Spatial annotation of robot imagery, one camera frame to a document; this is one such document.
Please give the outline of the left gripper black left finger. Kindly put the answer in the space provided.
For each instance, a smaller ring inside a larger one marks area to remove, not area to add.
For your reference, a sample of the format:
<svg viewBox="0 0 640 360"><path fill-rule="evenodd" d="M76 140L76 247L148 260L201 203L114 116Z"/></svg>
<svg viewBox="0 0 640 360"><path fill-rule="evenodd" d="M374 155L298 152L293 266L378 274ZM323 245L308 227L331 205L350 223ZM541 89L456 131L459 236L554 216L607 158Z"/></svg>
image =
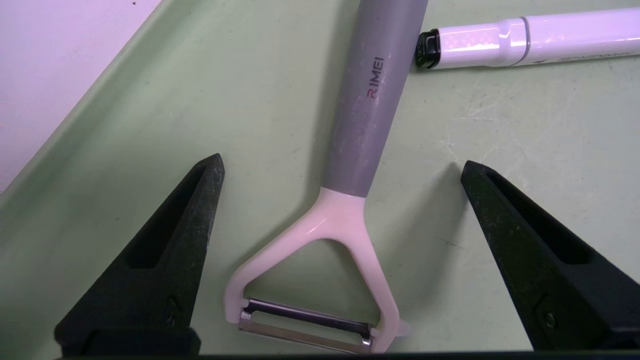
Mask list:
<svg viewBox="0 0 640 360"><path fill-rule="evenodd" d="M191 328L226 170L197 162L55 326L64 357L197 357Z"/></svg>

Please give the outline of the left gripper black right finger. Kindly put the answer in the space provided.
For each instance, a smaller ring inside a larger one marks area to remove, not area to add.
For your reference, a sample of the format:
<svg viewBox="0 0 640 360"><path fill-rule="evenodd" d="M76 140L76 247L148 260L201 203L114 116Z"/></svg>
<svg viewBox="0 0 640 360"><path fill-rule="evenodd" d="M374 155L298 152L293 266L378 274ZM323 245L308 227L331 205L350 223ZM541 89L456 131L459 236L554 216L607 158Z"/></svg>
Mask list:
<svg viewBox="0 0 640 360"><path fill-rule="evenodd" d="M638 350L640 287L494 169L461 184L536 351Z"/></svg>

